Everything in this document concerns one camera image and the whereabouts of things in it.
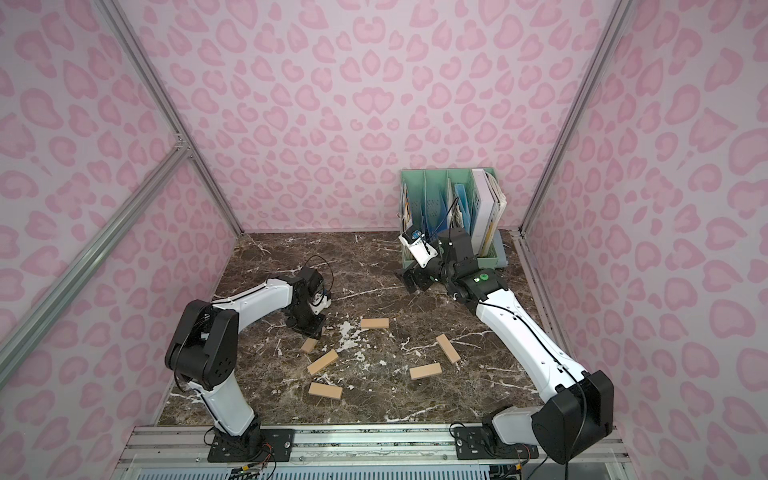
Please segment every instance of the brown marble surface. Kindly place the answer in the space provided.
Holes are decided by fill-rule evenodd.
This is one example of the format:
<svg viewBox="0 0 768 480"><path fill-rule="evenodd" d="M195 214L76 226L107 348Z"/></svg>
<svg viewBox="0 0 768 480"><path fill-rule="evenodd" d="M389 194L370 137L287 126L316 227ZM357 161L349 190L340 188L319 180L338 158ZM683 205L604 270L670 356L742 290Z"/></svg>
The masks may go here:
<svg viewBox="0 0 768 480"><path fill-rule="evenodd" d="M522 306L538 317L509 232L509 266L499 270ZM392 274L401 267L396 233L272 233L240 239L217 290L230 296L271 273L295 273L318 253L333 268L333 304L327 331L309 354L304 338L272 313L239 338L235 375L264 423L377 423L472 421L502 406L536 406L538 394L501 340L434 285L409 295ZM330 282L324 263L317 268ZM388 330L361 330L361 318L390 318ZM444 333L462 357L452 365L435 338ZM312 377L306 367L329 349L339 360ZM443 374L413 381L409 368L440 362ZM310 382L342 386L342 399L310 396ZM160 425L209 425L202 402L170 394Z"/></svg>

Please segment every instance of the metal rail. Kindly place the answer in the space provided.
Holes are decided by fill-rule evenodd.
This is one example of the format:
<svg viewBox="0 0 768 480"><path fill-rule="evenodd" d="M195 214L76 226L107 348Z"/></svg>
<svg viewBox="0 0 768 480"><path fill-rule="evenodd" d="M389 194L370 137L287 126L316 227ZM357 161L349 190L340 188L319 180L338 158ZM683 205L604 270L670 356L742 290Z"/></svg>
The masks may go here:
<svg viewBox="0 0 768 480"><path fill-rule="evenodd" d="M528 205L528 209L523 216L522 224L520 226L520 232L523 237L533 225L533 222L538 215L539 208L541 208L541 205L544 203L547 189L563 160L566 147L571 141L581 117L587 110L592 92L600 82L600 77L605 70L608 60L613 56L619 37L621 37L621 32L627 24L627 20L632 16L631 14L636 3L635 0L616 1L614 10L609 17L605 30L603 30L603 35L598 42L598 47L595 49L589 67L584 74L584 81L582 81L579 86L571 110L568 112L563 128L560 130L558 139L554 143L555 147L552 149L547 165L544 168L544 173L542 173L541 178L536 185L536 189L531 197L531 204Z"/></svg>
<svg viewBox="0 0 768 480"><path fill-rule="evenodd" d="M48 289L45 297L22 318L19 327L0 349L0 389L45 338L61 312L88 284L181 162L189 156L189 150L182 144L174 147L96 237L72 260L67 271Z"/></svg>
<svg viewBox="0 0 768 480"><path fill-rule="evenodd" d="M210 427L138 427L128 439L118 468L209 468L204 434ZM497 465L509 460L458 460L449 424L272 425L295 429L290 462L313 465ZM542 455L532 462L541 462ZM629 462L616 432L572 462Z"/></svg>
<svg viewBox="0 0 768 480"><path fill-rule="evenodd" d="M232 230L234 230L235 234L240 235L243 232L243 227L240 225L240 221L237 219L229 201L224 196L219 188L219 184L216 183L214 176L205 164L200 150L198 150L197 145L194 143L194 139L191 137L187 127L181 120L181 116L171 101L170 95L163 86L160 75L157 74L149 61L147 53L144 51L144 47L141 46L141 42L136 36L133 27L131 27L131 23L125 16L125 12L123 12L123 9L118 4L118 0L96 0L95 3L99 7L99 10L101 10L104 20L109 24L112 33L114 33L115 38L120 43L126 56L136 69L137 74L144 82L144 86L149 90L149 94L154 99L163 117L175 132L177 139L184 141L190 146L192 150L193 165L210 192L210 195L214 198L214 203L219 207L219 210L221 210L221 213L227 219L228 224Z"/></svg>

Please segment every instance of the pink heart pattern wallpaper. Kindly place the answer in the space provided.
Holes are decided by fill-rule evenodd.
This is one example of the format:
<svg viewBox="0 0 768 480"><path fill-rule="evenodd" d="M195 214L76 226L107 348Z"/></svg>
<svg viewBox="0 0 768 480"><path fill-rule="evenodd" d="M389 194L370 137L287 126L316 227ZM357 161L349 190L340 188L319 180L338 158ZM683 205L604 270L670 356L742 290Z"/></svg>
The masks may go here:
<svg viewBox="0 0 768 480"><path fill-rule="evenodd" d="M640 478L768 478L768 3L644 0L528 235Z"/></svg>
<svg viewBox="0 0 768 480"><path fill-rule="evenodd" d="M520 224L612 0L121 3L248 231L397 226L399 170L495 167Z"/></svg>
<svg viewBox="0 0 768 480"><path fill-rule="evenodd" d="M0 343L174 139L86 0L0 5Z"/></svg>
<svg viewBox="0 0 768 480"><path fill-rule="evenodd" d="M234 241L182 164L0 391L0 477L110 477L133 427L162 409L179 316L211 297Z"/></svg>

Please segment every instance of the white robotic arm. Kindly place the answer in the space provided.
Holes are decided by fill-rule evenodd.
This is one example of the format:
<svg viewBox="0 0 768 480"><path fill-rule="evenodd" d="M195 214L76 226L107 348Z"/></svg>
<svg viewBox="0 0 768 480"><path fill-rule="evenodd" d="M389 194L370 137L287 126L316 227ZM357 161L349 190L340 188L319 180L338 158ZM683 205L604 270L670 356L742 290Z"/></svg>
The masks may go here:
<svg viewBox="0 0 768 480"><path fill-rule="evenodd" d="M319 338L325 322L320 312L330 304L323 278L307 266L295 277L270 278L213 303L194 300L184 309L165 364L197 392L222 435L260 447L260 439L249 441L258 437L259 422L234 375L237 336L265 315L283 310L289 328Z"/></svg>
<svg viewBox="0 0 768 480"><path fill-rule="evenodd" d="M462 228L444 230L431 245L414 227L399 240L415 258L411 266L396 271L408 291L444 284L454 300L498 335L545 402L528 417L512 415L514 407L497 413L492 419L495 439L504 444L538 443L562 464L611 432L614 387L609 378L599 370L590 374L563 352L496 272L478 267L471 239Z"/></svg>

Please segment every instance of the wooden block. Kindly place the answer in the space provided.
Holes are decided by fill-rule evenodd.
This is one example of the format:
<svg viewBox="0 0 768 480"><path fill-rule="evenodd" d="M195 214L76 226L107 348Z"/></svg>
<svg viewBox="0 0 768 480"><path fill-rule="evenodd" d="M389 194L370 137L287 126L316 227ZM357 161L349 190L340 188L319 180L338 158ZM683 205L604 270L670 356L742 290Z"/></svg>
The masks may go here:
<svg viewBox="0 0 768 480"><path fill-rule="evenodd" d="M325 385L312 382L310 384L310 395L324 396L328 399L340 399L343 389L340 386Z"/></svg>
<svg viewBox="0 0 768 480"><path fill-rule="evenodd" d="M331 350L330 352L326 353L325 355L321 356L317 360L315 360L312 365L306 367L306 370L314 375L318 373L320 370L326 368L331 363L335 362L339 358L339 354L336 353L335 350Z"/></svg>
<svg viewBox="0 0 768 480"><path fill-rule="evenodd" d="M360 321L361 329L388 329L389 319L362 319Z"/></svg>
<svg viewBox="0 0 768 480"><path fill-rule="evenodd" d="M411 380L423 379L426 376L440 375L442 367L439 363L432 365L422 365L411 369Z"/></svg>
<svg viewBox="0 0 768 480"><path fill-rule="evenodd" d="M458 352L456 352L456 349L453 348L453 345L451 345L451 340L448 340L448 337L445 336L444 333L437 337L437 343L440 345L443 353L448 357L448 360L450 360L451 363L456 363L461 359L461 357L458 355Z"/></svg>
<svg viewBox="0 0 768 480"><path fill-rule="evenodd" d="M306 342L301 346L301 351L305 353L309 353L312 351L313 348L315 348L315 345L317 345L317 340L315 339L306 339Z"/></svg>

